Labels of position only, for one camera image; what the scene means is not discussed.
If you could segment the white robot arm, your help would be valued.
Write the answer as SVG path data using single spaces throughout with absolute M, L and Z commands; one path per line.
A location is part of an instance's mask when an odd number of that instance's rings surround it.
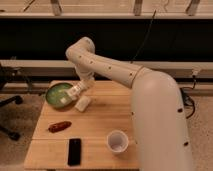
M 66 50 L 80 78 L 100 74 L 131 89 L 131 112 L 140 171 L 195 171 L 184 104 L 168 74 L 99 56 L 83 37 Z

